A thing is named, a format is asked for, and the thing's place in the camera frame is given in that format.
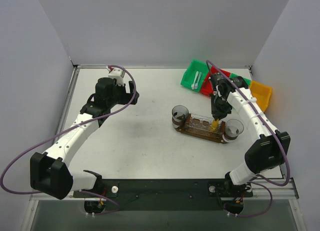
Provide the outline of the clear glass cup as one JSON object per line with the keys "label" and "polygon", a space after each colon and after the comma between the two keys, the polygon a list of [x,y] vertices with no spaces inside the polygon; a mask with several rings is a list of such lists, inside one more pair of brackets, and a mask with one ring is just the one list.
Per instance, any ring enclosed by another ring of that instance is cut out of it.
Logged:
{"label": "clear glass cup", "polygon": [[222,138],[227,143],[234,142],[244,131],[243,123],[238,119],[230,119],[225,123],[225,131]]}

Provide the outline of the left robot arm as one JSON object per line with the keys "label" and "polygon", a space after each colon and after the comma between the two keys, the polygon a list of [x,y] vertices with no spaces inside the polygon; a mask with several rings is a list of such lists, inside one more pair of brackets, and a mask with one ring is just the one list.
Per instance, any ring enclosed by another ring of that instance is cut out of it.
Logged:
{"label": "left robot arm", "polygon": [[117,83],[115,78],[98,79],[95,92],[81,108],[70,130],[43,153],[35,152],[31,156],[31,188],[59,200],[71,191],[85,190],[92,197],[101,194],[103,185],[100,174],[89,170],[72,173],[69,165],[89,136],[111,115],[114,106],[126,108],[137,103],[139,94],[136,84],[133,80],[128,84],[129,92],[125,84]]}

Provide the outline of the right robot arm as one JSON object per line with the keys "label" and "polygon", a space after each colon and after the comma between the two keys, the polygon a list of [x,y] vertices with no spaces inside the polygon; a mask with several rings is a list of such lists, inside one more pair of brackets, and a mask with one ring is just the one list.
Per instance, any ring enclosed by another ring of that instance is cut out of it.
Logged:
{"label": "right robot arm", "polygon": [[241,76],[228,78],[214,73],[209,78],[213,88],[211,114],[221,120],[235,112],[251,135],[253,144],[244,155],[244,162],[227,176],[234,186],[244,185],[264,171],[285,164],[289,168],[287,153],[291,137],[280,132],[257,104],[249,86]]}

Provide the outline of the grey glass cup with holder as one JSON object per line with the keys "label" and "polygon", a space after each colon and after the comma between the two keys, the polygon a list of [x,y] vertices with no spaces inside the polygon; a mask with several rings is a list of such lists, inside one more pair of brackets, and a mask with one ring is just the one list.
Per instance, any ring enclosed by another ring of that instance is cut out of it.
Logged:
{"label": "grey glass cup with holder", "polygon": [[185,124],[189,114],[189,110],[183,105],[176,105],[173,107],[171,110],[172,126],[175,129],[181,128]]}

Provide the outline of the yellow toothpaste tube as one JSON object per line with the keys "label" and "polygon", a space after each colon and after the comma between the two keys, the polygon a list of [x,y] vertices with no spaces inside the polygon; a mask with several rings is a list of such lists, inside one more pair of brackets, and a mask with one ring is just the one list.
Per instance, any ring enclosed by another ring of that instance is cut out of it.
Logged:
{"label": "yellow toothpaste tube", "polygon": [[210,130],[212,131],[212,132],[215,132],[217,129],[218,129],[218,127],[219,127],[219,122],[220,122],[220,120],[217,118],[217,119],[214,119],[213,121],[212,121],[212,123],[211,123],[211,126],[210,126]]}

